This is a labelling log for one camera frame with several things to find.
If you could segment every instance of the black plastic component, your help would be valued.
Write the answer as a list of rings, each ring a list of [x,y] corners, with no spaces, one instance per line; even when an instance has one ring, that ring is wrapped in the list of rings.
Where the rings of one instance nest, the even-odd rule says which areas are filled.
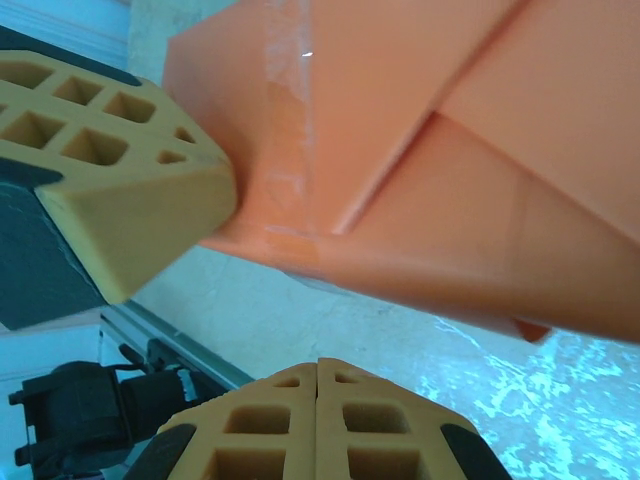
[[[62,178],[0,157],[0,318],[10,330],[107,304],[36,197]]]
[[[451,423],[442,425],[440,430],[467,480],[512,480],[480,435]]]
[[[134,87],[142,85],[140,80],[130,73],[123,72],[104,63],[83,57],[77,53],[69,52],[3,26],[0,26],[0,50],[28,50],[60,60],[75,67],[83,68],[84,70],[89,70],[98,75],[112,78],[127,85]]]
[[[120,355],[130,361],[133,365],[140,365],[140,368],[144,368],[144,357],[129,345],[124,343],[122,345],[119,345],[118,351],[120,352]]]
[[[23,382],[9,401],[23,404],[36,441],[16,450],[16,464],[31,464],[36,480],[49,480],[122,463],[135,443],[151,438],[174,414],[228,391],[162,342],[150,341],[149,351],[154,367],[148,357],[110,367],[72,362]],[[147,375],[118,383],[116,371],[124,367]]]
[[[194,433],[195,425],[182,424],[156,435],[124,480],[167,480]]]

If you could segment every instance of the white wall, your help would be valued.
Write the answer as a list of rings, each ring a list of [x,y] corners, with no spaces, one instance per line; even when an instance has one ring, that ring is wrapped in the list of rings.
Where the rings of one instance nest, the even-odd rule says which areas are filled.
[[[123,70],[129,18],[118,0],[0,0],[0,24]]]

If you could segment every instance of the orange panel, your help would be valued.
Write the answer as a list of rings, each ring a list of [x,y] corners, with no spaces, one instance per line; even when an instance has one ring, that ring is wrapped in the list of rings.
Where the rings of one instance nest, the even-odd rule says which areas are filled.
[[[459,68],[518,2],[311,2],[319,231],[343,233],[357,220]]]
[[[240,182],[203,245],[531,340],[640,341],[639,4],[357,3],[241,0],[171,41],[165,86]]]
[[[640,2],[538,0],[440,109],[640,242]]]
[[[319,248],[344,288],[466,321],[640,341],[640,248],[446,118],[351,234]]]

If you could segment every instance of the textured floor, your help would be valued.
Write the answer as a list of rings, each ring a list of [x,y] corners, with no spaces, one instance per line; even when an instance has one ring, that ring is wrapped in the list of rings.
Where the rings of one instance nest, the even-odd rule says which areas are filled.
[[[159,81],[167,37],[227,3],[134,0],[130,70]],[[637,346],[528,345],[199,247],[137,300],[254,377],[338,357],[454,408],[514,478],[640,478]]]

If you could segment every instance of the black rubber pad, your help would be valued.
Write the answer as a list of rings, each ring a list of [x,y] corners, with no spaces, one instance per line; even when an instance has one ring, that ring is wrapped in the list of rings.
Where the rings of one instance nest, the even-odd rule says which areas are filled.
[[[167,480],[194,433],[194,425],[182,424],[156,435],[123,480]]]
[[[459,425],[440,427],[467,480],[511,480],[491,447],[477,433]]]
[[[0,322],[11,330],[106,305],[36,197],[62,178],[0,157]]]
[[[110,67],[104,63],[83,57],[77,53],[69,52],[3,26],[0,26],[0,50],[28,50],[30,52],[36,52],[56,60],[66,62],[69,65],[89,70],[97,73],[98,75],[112,78],[118,82],[126,83],[127,85],[132,85],[134,87],[142,85],[140,80],[130,73],[123,72],[122,70]]]

